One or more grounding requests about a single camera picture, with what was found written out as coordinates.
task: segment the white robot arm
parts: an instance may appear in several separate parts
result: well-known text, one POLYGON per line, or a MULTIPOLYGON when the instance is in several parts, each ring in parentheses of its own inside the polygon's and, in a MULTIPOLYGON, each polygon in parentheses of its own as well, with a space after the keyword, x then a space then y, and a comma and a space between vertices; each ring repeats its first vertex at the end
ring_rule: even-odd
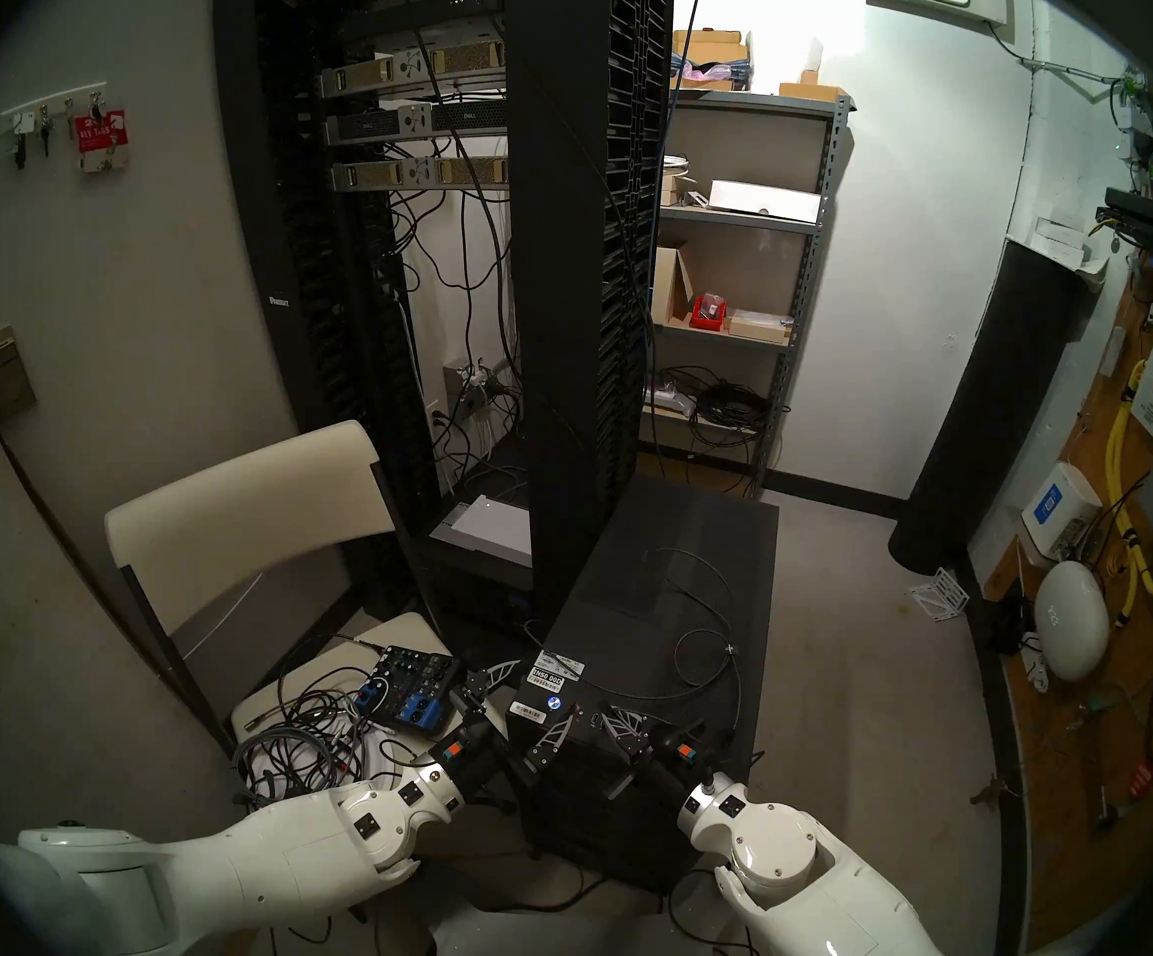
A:
POLYGON ((717 889, 770 956, 940 956, 917 911, 806 812, 753 803, 748 789, 713 773, 685 731, 642 731, 641 716, 601 706, 603 727, 631 766, 665 800, 702 853, 717 853, 717 889), (677 774, 701 774, 687 784, 677 774))
POLYGON ((461 714, 430 760, 401 767, 392 790, 359 781, 264 806, 217 835, 146 843, 82 826, 18 834, 0 848, 7 889, 50 895, 52 911, 85 910, 103 954, 186 953, 202 938, 323 918, 389 890, 419 867, 417 830, 451 822, 503 765, 521 769, 484 713, 515 663, 472 673, 450 693, 461 714))

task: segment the yellow flexible conduit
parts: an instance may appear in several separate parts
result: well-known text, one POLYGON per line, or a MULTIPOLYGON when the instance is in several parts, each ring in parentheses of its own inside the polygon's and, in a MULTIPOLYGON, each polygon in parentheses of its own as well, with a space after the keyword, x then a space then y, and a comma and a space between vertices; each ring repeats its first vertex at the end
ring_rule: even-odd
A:
MULTIPOLYGON (((1130 372, 1130 379, 1125 384, 1125 390, 1121 391, 1121 407, 1116 411, 1116 421, 1111 423, 1111 432, 1108 435, 1108 447, 1102 460, 1105 474, 1108 481, 1108 498, 1111 506, 1121 503, 1123 491, 1121 488, 1121 449, 1124 444, 1125 424, 1130 421, 1130 408, 1133 405, 1135 392, 1143 379, 1143 371, 1146 367, 1143 360, 1135 366, 1130 372)), ((1125 593, 1125 602, 1121 607, 1121 612, 1116 615, 1113 627, 1123 627, 1130 622, 1130 614, 1133 610, 1135 599, 1138 596, 1138 579, 1143 579, 1144 589, 1148 595, 1153 595, 1152 570, 1147 567, 1147 560, 1143 556, 1143 548, 1138 547, 1138 532, 1135 530, 1130 521, 1130 512, 1124 504, 1116 507, 1116 532, 1121 534, 1121 540, 1130 549, 1130 589, 1125 593)))

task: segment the light switch plate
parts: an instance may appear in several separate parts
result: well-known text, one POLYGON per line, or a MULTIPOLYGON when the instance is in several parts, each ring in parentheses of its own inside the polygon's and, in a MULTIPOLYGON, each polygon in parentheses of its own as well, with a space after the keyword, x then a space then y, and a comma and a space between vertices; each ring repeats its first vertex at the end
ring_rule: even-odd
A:
POLYGON ((22 414, 36 405, 36 392, 27 378, 27 368, 18 356, 14 329, 0 329, 0 422, 22 414))

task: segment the chair backrest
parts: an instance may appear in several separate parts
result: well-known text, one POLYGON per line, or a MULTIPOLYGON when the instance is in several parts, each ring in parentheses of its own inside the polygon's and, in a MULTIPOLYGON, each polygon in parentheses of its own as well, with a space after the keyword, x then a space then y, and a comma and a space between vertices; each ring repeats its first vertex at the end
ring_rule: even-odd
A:
POLYGON ((107 513, 107 544, 165 633, 281 562, 394 530, 357 421, 311 430, 161 485, 107 513))

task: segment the gray floor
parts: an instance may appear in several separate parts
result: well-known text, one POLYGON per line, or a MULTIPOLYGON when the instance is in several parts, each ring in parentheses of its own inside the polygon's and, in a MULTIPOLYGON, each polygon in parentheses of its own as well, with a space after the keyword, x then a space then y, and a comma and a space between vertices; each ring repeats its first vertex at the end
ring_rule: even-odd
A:
MULTIPOLYGON (((988 783, 993 756, 965 619, 935 624, 907 595, 920 578, 886 552, 892 521, 777 494, 763 499, 779 507, 781 534, 756 744, 766 756, 751 795, 827 825, 913 902, 945 956, 990 954, 1000 825, 994 812, 967 801, 988 783)), ((451 865, 470 874, 469 890, 483 902, 547 904, 576 888, 571 865, 533 861, 522 849, 515 820, 481 808, 473 822, 427 826, 420 851, 458 858, 451 865)), ((695 891, 687 926, 736 940, 737 927, 723 926, 724 910, 713 904, 711 881, 695 891)), ((421 956, 430 938, 412 897, 398 894, 370 904, 383 919, 380 951, 421 956)), ((647 916, 655 898, 606 885, 572 911, 647 916)), ((560 932, 563 917, 547 919, 560 932)), ((372 928, 341 916, 327 946, 277 931, 278 949, 372 954, 372 928)), ((683 940, 677 949, 653 950, 696 951, 683 940)), ((270 951, 263 933, 251 953, 270 951)))

